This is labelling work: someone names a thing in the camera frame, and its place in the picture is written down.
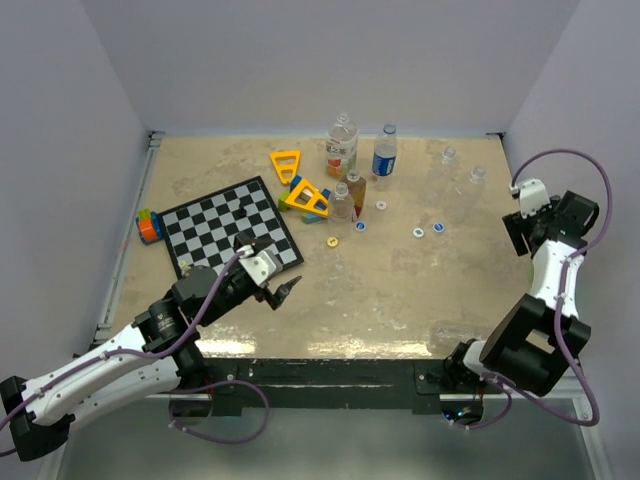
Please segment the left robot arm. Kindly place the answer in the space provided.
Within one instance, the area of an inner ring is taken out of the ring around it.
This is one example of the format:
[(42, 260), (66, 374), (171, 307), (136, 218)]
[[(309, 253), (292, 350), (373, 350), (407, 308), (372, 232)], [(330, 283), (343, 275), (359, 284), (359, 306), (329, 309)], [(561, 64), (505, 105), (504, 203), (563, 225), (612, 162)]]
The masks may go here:
[(6, 416), (1, 426), (13, 441), (6, 453), (23, 462), (39, 459), (61, 447), (73, 430), (137, 399), (208, 390), (209, 375), (196, 344), (199, 328), (249, 298), (277, 310), (299, 281), (269, 289), (283, 269), (270, 244), (239, 234), (234, 254), (220, 270), (188, 268), (111, 339), (39, 377), (2, 381)]

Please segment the clear plastic bottle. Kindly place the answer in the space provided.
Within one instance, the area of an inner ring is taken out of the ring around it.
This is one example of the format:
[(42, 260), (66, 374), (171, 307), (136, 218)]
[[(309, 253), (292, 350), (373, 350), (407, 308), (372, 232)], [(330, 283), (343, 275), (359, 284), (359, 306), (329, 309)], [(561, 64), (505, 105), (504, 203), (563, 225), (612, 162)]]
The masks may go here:
[(437, 206), (442, 199), (457, 167), (457, 151), (453, 146), (447, 146), (431, 162), (426, 177), (423, 201), (426, 206)]
[(451, 187), (445, 200), (445, 214), (451, 222), (462, 221), (483, 194), (486, 169), (475, 166), (461, 176)]

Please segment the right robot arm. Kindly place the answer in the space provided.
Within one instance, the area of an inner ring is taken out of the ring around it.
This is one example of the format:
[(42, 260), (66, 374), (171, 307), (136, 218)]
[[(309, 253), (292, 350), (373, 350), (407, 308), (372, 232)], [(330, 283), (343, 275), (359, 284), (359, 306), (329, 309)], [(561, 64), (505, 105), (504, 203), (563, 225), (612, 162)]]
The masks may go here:
[(269, 389), (378, 387), (386, 395), (433, 399), (506, 386), (543, 397), (574, 367), (591, 329), (575, 306), (576, 276), (599, 206), (572, 191), (549, 196), (541, 181), (516, 186), (516, 212), (502, 221), (533, 281), (489, 338), (459, 343), (442, 360), (253, 359), (240, 374)]

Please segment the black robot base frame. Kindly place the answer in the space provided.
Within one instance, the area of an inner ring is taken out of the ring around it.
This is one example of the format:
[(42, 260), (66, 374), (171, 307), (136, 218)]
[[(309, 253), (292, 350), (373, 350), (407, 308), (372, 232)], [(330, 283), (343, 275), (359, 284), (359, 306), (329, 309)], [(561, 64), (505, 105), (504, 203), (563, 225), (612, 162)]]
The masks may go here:
[(206, 358), (178, 384), (206, 393), (209, 410), (173, 401), (179, 416), (239, 416), (260, 408), (258, 387), (273, 409), (409, 410), (443, 415), (463, 425), (484, 414), (484, 401), (497, 390), (450, 360)]

